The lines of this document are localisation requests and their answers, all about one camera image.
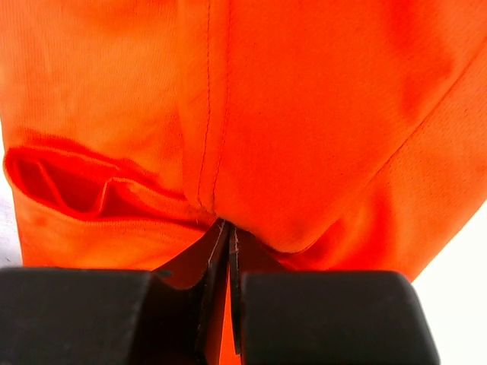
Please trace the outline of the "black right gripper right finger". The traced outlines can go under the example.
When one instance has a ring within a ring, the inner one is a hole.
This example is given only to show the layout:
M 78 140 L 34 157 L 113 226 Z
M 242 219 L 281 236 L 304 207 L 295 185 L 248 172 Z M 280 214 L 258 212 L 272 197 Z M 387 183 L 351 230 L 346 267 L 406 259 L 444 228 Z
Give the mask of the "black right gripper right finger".
M 243 364 L 438 364 L 419 298 L 395 271 L 292 271 L 251 233 L 229 238 Z

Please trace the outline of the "orange t-shirt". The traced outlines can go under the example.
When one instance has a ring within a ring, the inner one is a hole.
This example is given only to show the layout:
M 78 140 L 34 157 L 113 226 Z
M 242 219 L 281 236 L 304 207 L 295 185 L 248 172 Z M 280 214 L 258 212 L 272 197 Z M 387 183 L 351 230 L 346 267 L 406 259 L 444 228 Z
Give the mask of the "orange t-shirt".
M 229 238 L 411 283 L 486 198 L 484 1 L 3 1 L 21 268 L 153 271 Z

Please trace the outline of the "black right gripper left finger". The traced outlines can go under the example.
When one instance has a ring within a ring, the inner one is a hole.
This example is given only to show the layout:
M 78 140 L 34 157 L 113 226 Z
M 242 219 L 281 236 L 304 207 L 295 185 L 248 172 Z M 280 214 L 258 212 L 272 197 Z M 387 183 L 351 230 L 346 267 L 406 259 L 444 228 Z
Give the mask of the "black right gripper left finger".
M 3 268 L 3 364 L 217 364 L 229 224 L 153 271 Z

